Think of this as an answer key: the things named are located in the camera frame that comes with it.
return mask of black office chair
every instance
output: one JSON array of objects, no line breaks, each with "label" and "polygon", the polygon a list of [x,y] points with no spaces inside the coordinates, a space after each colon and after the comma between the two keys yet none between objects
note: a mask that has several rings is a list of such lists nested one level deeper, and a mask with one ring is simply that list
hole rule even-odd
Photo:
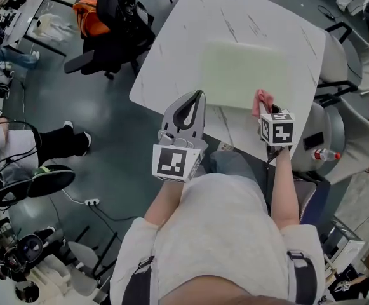
[{"label": "black office chair", "polygon": [[[144,22],[138,15],[147,15]],[[136,0],[97,0],[97,17],[111,30],[95,37],[83,37],[83,54],[64,65],[65,73],[78,70],[82,74],[105,71],[113,79],[113,73],[121,65],[131,63],[135,75],[139,72],[137,57],[148,51],[155,35],[151,30],[154,17]]]}]

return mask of pink cloth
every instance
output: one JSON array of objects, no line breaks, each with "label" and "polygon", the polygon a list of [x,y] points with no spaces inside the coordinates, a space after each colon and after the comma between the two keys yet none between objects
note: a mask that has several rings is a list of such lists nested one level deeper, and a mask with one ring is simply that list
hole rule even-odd
[{"label": "pink cloth", "polygon": [[259,102],[263,102],[266,111],[268,113],[271,113],[273,105],[273,96],[263,89],[258,89],[256,91],[255,97],[253,98],[252,116],[256,116],[258,119],[260,119]]}]

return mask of white t-shirt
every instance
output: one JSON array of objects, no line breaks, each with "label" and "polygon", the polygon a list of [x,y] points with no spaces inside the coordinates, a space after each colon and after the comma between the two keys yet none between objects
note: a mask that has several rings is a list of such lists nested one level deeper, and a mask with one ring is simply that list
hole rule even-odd
[{"label": "white t-shirt", "polygon": [[239,176],[204,175],[185,186],[179,207],[159,231],[144,219],[133,222],[111,279],[111,301],[122,303],[130,275],[152,251],[159,299],[205,275],[225,278],[251,295],[287,299],[287,250],[301,250],[311,258],[318,300],[325,276],[316,228],[300,225],[279,231],[267,214],[256,182]]},{"label": "white t-shirt", "polygon": [[[36,145],[33,132],[30,130],[9,130],[8,141],[5,143],[5,136],[2,127],[0,126],[0,160],[16,155],[27,153]],[[12,157],[12,160],[17,160],[25,155]],[[0,168],[6,164],[5,161],[0,163]],[[24,159],[17,161],[17,165],[31,172],[39,166],[37,153],[31,154]]]}]

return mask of plastic bottle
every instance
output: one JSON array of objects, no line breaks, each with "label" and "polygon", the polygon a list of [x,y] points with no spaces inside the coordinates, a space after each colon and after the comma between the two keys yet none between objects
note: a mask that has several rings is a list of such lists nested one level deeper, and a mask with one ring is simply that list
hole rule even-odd
[{"label": "plastic bottle", "polygon": [[341,154],[333,152],[327,148],[316,149],[311,153],[311,157],[315,160],[333,161],[341,158]]}]

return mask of black strap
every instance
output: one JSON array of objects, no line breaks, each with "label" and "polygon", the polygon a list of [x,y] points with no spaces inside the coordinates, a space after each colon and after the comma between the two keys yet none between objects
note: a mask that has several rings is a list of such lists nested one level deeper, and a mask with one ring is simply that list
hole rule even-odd
[{"label": "black strap", "polygon": [[138,265],[132,275],[122,298],[122,305],[149,305],[151,300],[151,263],[154,256],[149,257]]},{"label": "black strap", "polygon": [[313,305],[317,296],[317,274],[312,261],[301,252],[287,252],[287,255],[294,264],[296,279],[295,302],[299,305]]}]

